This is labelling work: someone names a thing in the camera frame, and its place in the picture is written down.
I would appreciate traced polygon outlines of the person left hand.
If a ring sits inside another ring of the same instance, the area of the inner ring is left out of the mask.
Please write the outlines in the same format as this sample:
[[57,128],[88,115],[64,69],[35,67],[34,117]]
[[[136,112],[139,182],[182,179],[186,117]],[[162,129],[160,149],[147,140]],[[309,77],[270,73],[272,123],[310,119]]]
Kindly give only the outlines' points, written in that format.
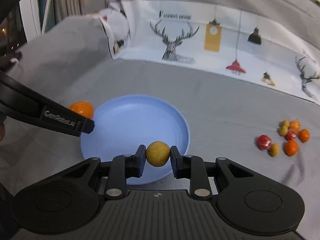
[[0,141],[3,140],[4,136],[5,136],[5,125],[0,124]]

